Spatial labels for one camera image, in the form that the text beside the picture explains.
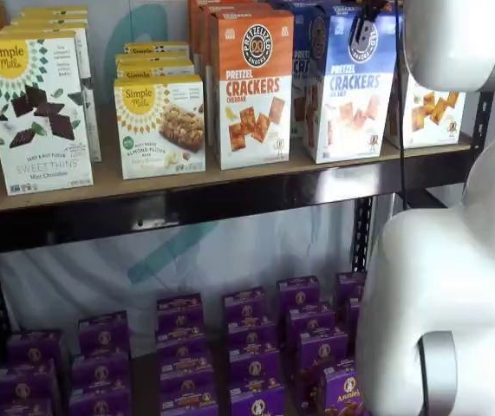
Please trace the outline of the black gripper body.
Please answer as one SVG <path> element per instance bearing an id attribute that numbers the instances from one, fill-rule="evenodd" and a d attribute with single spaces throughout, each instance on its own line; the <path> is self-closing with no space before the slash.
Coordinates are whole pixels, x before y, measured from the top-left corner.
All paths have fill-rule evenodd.
<path id="1" fill-rule="evenodd" d="M 374 22 L 380 14 L 399 16 L 399 2 L 391 0 L 362 0 L 359 17 L 362 21 Z"/>

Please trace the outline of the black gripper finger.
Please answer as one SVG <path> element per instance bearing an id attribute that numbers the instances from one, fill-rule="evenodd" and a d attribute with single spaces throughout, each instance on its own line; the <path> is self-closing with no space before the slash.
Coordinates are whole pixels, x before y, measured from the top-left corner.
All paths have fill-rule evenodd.
<path id="1" fill-rule="evenodd" d="M 357 17 L 352 25 L 349 48 L 351 52 L 370 52 L 375 48 L 375 24 L 363 17 Z"/>

